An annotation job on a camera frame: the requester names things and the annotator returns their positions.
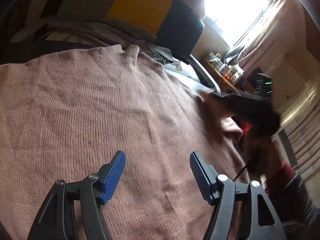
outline wall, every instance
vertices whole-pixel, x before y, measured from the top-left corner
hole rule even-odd
[[[305,185],[313,203],[320,208],[320,169],[305,181]]]
[[[307,50],[320,62],[320,32],[310,14],[304,9],[307,29]]]
[[[281,116],[282,126],[287,134],[302,122],[320,99],[320,63],[307,49],[292,53],[290,57],[292,64],[299,67],[301,75],[308,82],[302,93],[293,98],[290,107]]]
[[[200,62],[209,55],[211,51],[225,55],[229,50],[229,45],[220,37],[220,35],[207,23],[206,18],[202,20],[204,31],[200,36],[192,55]]]
[[[275,72],[266,71],[266,74],[273,77],[275,82],[273,84],[273,106],[282,114],[294,101],[294,98],[302,93],[308,79],[305,80],[299,68],[295,67],[287,57]]]

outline black cable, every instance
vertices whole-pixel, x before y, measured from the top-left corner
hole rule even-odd
[[[241,169],[241,171],[238,173],[238,175],[234,178],[233,181],[236,181],[236,179],[238,179],[238,177],[242,174],[242,172],[244,172],[244,170],[247,168],[247,165],[243,166],[243,168]]]

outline yellow pillow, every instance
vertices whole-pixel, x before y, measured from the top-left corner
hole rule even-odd
[[[114,0],[107,18],[134,24],[156,35],[171,4],[172,0]]]

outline blue gripper pad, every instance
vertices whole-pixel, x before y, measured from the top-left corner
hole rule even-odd
[[[193,176],[200,189],[201,195],[210,205],[213,204],[212,185],[215,184],[215,178],[207,167],[207,164],[202,159],[198,152],[190,154],[190,168]]]
[[[113,197],[116,190],[120,177],[125,167],[125,154],[122,151],[117,151],[115,156],[112,158],[108,167],[108,174],[103,179],[103,194],[101,202],[104,205],[108,200]]]

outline window frame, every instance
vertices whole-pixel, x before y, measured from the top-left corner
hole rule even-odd
[[[234,48],[234,47],[237,47],[241,42],[242,40],[248,35],[248,33],[252,30],[252,28],[259,22],[259,20],[262,18],[262,16],[264,15],[264,13],[273,5],[275,4],[276,0],[270,0],[270,2],[268,3],[267,5],[267,8],[260,13],[260,15],[257,17],[257,19],[250,25],[250,27],[245,31],[245,33],[239,38],[239,40],[231,47],[231,48]],[[218,33],[218,31],[215,29],[215,24],[214,24],[214,21],[209,17],[209,16],[206,16],[204,18],[206,20],[207,23],[209,23],[209,25]]]

